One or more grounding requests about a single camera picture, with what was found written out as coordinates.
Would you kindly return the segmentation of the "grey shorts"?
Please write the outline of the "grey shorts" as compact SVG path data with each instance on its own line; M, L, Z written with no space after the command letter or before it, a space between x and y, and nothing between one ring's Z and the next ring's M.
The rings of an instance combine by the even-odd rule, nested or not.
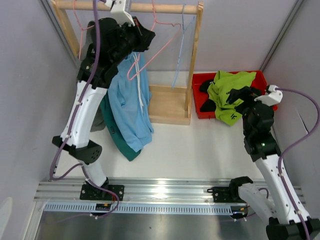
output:
M94 25L95 22L93 20L89 21L89 23L87 24L88 30L86 30L85 41L81 49L81 60L85 59L88 53L89 45L93 43L91 32ZM106 127L100 105L101 104L99 103L97 106L97 110L90 129L91 132L102 131Z

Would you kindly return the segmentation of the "lime green shorts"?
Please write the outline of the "lime green shorts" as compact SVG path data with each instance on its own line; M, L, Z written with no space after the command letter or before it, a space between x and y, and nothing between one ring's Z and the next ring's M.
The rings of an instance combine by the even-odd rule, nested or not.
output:
M215 118L224 122L228 126L233 126L242 115L236 111L236 107L244 101L237 99L233 103L227 103L231 90L240 90L244 87L250 87L256 78L255 72L240 71L230 73L219 70L208 86L207 103L214 108Z

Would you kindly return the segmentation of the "light blue shorts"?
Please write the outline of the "light blue shorts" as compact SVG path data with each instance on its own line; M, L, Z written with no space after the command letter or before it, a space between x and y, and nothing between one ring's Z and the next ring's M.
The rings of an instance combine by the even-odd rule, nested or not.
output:
M127 145L139 152L152 141L148 107L152 94L142 53L132 52L118 66L107 91L110 107Z

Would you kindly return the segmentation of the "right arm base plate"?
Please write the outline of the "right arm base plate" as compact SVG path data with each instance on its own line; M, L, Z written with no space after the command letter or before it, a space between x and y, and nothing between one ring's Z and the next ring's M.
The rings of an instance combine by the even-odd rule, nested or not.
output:
M214 186L206 190L212 195L214 203L242 203L243 201L228 186Z

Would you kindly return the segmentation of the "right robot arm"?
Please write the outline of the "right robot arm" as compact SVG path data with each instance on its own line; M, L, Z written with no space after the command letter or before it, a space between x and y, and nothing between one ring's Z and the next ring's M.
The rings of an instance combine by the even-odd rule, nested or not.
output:
M235 110L242 115L244 147L261 172L272 199L263 196L249 177L232 179L228 196L234 202L243 200L250 205L265 223L268 239L313 240L320 233L320 220L311 217L296 194L286 171L284 155L310 137L320 121L316 121L309 133L281 151L271 127L273 106L281 102L285 91L290 90L276 85L269 85L264 95L249 86L229 91L228 104L242 100Z

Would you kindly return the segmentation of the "dark green shorts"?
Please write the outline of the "dark green shorts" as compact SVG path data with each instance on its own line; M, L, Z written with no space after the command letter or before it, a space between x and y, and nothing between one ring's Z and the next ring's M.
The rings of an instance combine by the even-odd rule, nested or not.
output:
M103 97L100 103L100 110L105 126L119 152L129 161L132 162L140 154L141 150L135 152L125 141L112 112L108 93Z

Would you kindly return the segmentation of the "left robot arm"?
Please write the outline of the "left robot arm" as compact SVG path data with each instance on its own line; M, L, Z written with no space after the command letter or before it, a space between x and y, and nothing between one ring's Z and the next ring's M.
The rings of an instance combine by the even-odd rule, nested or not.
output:
M152 94L143 53L154 37L137 18L134 25L119 25L110 17L88 23L76 97L65 129L52 142L78 160L97 200L109 193L99 161L102 147L90 140L97 112L101 111L103 119L114 118L116 129L134 153L152 141Z

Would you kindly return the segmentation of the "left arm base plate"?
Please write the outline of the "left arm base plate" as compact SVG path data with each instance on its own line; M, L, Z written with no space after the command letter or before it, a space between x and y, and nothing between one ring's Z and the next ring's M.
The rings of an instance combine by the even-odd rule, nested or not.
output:
M122 201L125 193L124 185L116 185L109 184L107 189L113 193L115 193L119 201ZM103 190L97 189L90 184L83 184L80 191L80 200L88 200L88 201L116 201L117 198L110 193L107 193Z

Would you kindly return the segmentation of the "black shorts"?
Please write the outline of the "black shorts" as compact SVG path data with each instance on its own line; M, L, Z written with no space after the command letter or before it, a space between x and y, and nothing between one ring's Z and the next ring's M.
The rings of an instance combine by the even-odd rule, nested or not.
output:
M208 94L208 89L209 89L209 86L214 82L213 79L209 79L209 80L206 80L204 81L200 87L199 87L199 91L201 93L206 93ZM216 110L216 103L207 98L207 100L202 104L202 106L200 107L200 112L203 112L203 113L207 113L207 112L214 112Z

